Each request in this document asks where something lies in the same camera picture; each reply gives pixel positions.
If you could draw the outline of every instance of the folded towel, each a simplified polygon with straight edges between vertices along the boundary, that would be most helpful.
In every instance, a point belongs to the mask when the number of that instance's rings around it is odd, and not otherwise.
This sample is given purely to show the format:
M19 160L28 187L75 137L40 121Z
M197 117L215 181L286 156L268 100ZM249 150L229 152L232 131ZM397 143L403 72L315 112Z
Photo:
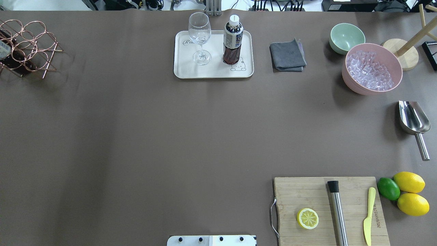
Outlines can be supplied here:
M291 42L272 43L270 52L276 69L282 72L302 72L306 66L303 47L294 39Z

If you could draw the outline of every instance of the scoop handle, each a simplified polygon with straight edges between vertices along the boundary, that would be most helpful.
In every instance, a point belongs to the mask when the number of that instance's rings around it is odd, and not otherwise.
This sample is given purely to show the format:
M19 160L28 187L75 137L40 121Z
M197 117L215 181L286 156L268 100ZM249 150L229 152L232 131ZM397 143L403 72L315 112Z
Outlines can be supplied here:
M419 146L420 155L422 156L423 161L429 161L430 155L428 154L427 146L425 145L425 141L423 140L423 136L420 132L414 134L416 136L417 146Z

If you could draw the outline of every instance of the cartoon bear drawing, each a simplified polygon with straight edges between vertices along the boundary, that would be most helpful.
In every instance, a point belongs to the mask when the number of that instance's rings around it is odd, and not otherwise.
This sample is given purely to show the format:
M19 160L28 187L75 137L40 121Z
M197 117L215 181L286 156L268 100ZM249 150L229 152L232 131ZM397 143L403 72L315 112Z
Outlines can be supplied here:
M236 64L232 65L231 71L246 71L246 64L242 57L240 57L240 60Z

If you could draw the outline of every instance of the plastic bottle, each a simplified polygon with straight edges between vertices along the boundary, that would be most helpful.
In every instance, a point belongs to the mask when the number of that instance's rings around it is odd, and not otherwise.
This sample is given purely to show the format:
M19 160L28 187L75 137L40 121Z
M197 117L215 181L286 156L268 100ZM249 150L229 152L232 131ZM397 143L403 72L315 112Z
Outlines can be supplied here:
M8 41L8 39L10 39L10 35L0 30L0 62L21 75L29 74L31 72L26 69L26 67L30 70L35 70L36 66L33 62L27 60L24 62L24 65L19 62L26 60L22 52L14 50L12 54L12 45L16 46L17 41L15 39Z
M238 15L233 14L225 25L223 37L223 62L234 65L240 60L241 40L243 38L243 26Z

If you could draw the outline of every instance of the brown table surface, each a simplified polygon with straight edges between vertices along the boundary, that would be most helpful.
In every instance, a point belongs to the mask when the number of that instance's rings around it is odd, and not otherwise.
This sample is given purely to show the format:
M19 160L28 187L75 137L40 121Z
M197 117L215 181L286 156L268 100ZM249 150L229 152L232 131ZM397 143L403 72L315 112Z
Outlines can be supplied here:
M362 96L343 83L328 44L340 22L367 42L411 38L418 14L225 11L253 39L247 79L181 80L174 37L194 11L16 12L43 21L65 53L46 79L4 71L0 82L0 235L8 246L165 245L170 235L257 235L276 245L269 207L276 176L420 174L431 210L382 206L392 245L434 245L435 129L423 162L398 100L437 123L436 73L419 64L393 91ZM426 14L427 21L434 14ZM269 44L301 39L303 73L277 72Z

